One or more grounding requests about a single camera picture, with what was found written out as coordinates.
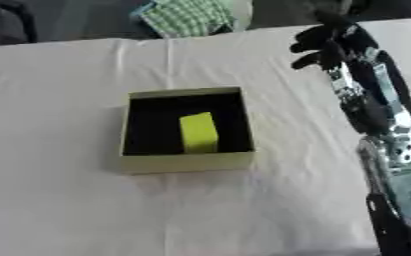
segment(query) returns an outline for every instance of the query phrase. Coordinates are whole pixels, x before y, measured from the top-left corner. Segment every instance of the white cloth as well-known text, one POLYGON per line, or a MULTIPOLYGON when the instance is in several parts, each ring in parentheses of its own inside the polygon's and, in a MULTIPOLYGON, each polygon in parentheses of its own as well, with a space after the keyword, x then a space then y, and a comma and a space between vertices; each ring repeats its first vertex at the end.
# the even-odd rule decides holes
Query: white cloth
MULTIPOLYGON (((411 87, 411 20, 365 26, 411 87)), ((289 67, 303 29, 0 47, 0 256, 371 255, 359 135, 318 68, 289 67), (115 171, 129 91, 227 85, 252 169, 115 171)))
POLYGON ((230 10, 235 18, 234 31, 246 30, 253 17, 253 0, 219 0, 230 10))

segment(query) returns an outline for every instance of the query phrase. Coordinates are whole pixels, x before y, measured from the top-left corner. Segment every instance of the open box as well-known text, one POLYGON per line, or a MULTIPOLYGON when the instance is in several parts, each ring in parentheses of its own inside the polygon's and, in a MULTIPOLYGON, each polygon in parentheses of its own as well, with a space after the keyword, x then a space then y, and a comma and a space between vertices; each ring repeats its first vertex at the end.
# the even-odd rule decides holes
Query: open box
POLYGON ((245 169, 255 152, 238 87, 129 94, 120 163, 131 174, 245 169), (219 135, 216 153, 185 154, 179 119, 210 112, 219 135))

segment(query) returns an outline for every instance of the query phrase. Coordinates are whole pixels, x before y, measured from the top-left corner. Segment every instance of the yellow cube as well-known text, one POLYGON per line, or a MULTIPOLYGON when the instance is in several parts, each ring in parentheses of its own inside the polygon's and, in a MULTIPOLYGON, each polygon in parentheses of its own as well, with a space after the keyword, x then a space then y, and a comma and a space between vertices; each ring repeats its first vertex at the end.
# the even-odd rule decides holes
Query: yellow cube
POLYGON ((210 112, 181 117, 180 128, 185 153, 217 152, 219 136, 210 112))

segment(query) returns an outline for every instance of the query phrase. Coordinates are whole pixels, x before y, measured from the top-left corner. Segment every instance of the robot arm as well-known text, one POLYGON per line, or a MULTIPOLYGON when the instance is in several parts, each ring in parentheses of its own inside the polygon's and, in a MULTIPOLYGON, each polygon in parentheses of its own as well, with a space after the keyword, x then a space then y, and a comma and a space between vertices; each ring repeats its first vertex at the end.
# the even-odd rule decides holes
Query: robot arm
POLYGON ((291 51, 314 52, 292 64, 319 65, 361 138, 357 153, 367 207, 382 256, 411 255, 411 97, 392 58, 362 27, 317 12, 323 25, 296 36, 291 51))

